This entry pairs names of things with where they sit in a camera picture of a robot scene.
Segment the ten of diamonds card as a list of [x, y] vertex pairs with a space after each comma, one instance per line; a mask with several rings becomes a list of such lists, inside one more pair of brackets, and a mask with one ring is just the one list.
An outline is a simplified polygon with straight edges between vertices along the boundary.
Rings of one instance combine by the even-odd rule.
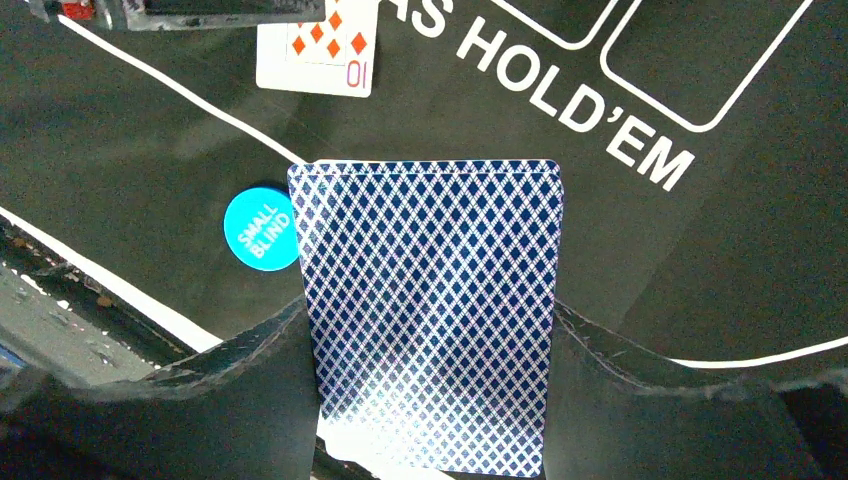
[[327, 1], [321, 22], [257, 28], [256, 85], [367, 98], [373, 88], [377, 1]]

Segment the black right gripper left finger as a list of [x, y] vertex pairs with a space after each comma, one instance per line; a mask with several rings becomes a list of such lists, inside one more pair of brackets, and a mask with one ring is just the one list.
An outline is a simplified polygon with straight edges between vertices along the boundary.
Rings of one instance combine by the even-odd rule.
[[319, 399], [309, 316], [266, 321], [135, 381], [1, 374], [5, 479], [306, 479]]

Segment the blue card deck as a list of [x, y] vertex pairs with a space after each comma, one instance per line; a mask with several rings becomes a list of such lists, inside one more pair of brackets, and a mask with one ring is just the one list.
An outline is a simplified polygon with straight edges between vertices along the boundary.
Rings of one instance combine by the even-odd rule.
[[323, 422], [390, 464], [537, 476], [558, 165], [320, 161], [288, 183]]

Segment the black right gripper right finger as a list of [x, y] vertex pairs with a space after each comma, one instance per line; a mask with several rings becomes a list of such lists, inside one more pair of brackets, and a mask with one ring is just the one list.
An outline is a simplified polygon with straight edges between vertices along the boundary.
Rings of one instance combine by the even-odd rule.
[[680, 365], [554, 308], [549, 479], [843, 479], [847, 373], [777, 382]]

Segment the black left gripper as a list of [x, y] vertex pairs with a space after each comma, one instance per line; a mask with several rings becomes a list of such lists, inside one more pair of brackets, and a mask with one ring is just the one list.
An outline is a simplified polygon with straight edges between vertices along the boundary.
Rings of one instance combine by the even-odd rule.
[[46, 22], [65, 17], [131, 32], [249, 28], [326, 18], [321, 0], [33, 0], [29, 10]]

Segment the blue round button chip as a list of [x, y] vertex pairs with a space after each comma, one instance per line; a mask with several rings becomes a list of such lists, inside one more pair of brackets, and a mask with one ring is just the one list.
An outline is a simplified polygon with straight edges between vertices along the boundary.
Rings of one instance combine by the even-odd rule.
[[291, 199], [282, 190], [257, 186], [236, 195], [222, 222], [227, 245], [246, 266], [276, 272], [298, 260]]

